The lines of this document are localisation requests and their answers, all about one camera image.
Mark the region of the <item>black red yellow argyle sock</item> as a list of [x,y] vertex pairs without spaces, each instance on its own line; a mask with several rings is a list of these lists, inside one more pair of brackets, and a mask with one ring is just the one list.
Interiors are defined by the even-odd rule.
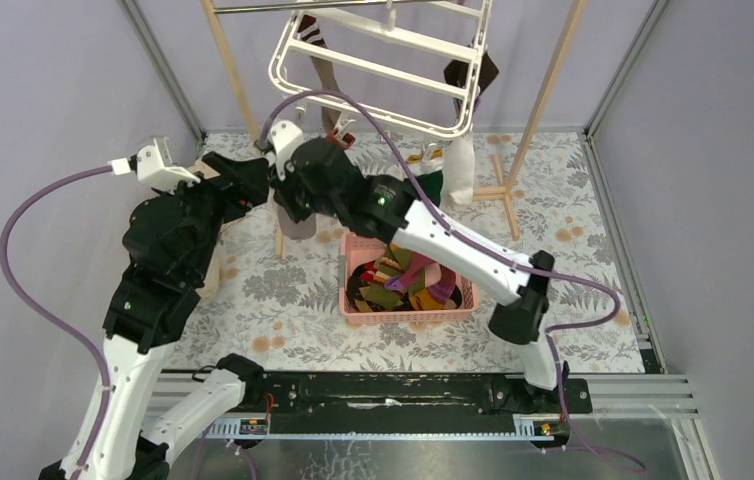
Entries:
[[359,265],[355,274],[363,284],[383,284],[385,281],[385,275],[378,270],[373,261]]

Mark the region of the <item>olive orange striped sock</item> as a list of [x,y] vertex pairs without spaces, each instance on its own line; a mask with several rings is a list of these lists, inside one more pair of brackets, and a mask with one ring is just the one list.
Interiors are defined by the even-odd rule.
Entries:
[[349,276],[345,295],[352,309],[359,313],[413,311],[412,297],[424,289],[424,275],[391,288],[412,267],[417,253],[391,244],[376,259],[356,267]]

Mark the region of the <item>green sock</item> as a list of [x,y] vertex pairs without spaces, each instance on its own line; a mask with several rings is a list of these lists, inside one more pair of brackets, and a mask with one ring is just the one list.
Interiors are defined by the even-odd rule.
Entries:
[[444,184],[443,159],[439,157],[422,160],[419,156],[410,156],[407,159],[407,165],[427,198],[439,207]]

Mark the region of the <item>magenta purple-cuff sock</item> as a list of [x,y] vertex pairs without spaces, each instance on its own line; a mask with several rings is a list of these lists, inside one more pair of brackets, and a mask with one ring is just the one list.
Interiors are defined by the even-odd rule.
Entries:
[[406,270],[386,280],[384,287],[407,293],[418,311],[443,310],[456,289],[456,274],[425,255],[413,253]]

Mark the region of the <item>dark brown tan argyle sock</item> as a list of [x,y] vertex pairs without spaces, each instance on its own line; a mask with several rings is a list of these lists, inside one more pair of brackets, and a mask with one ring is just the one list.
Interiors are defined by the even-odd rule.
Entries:
[[417,311],[418,308],[412,303],[407,293],[398,294],[394,291],[389,291],[387,296],[389,299],[394,298],[394,303],[387,308],[385,302],[379,303],[373,301],[371,296],[367,297],[373,284],[363,284],[355,274],[353,270],[349,276],[345,286],[345,298],[350,304],[350,308],[359,313],[368,312],[408,312]]

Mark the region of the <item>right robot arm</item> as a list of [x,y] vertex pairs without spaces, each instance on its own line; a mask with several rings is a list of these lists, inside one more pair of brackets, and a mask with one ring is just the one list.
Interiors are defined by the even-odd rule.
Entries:
[[566,398],[556,362],[542,333],[549,302],[544,251],[520,254],[455,222],[408,180],[366,176],[345,151],[324,137],[271,135],[267,153],[275,200],[294,222],[313,214],[337,218],[351,232],[421,254],[472,281],[497,303],[488,327],[518,348],[536,410],[550,412]]

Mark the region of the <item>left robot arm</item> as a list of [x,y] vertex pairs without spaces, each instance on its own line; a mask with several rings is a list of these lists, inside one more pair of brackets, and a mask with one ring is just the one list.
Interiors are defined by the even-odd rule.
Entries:
[[103,323],[106,375],[71,449],[42,478],[163,479],[218,417],[262,401],[261,367],[233,355],[199,390],[155,422],[145,420],[160,373],[199,303],[222,227],[268,198],[265,159],[210,153],[203,162],[211,178],[160,169],[153,196],[132,211],[122,239],[129,264]]

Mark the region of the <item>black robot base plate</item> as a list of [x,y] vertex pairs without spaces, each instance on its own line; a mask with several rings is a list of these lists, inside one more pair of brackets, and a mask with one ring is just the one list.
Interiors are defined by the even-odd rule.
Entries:
[[517,419],[544,440],[569,435],[568,414],[593,411],[588,384],[545,390],[520,374],[266,371],[236,354],[218,361],[248,376],[238,413],[276,435],[515,434]]

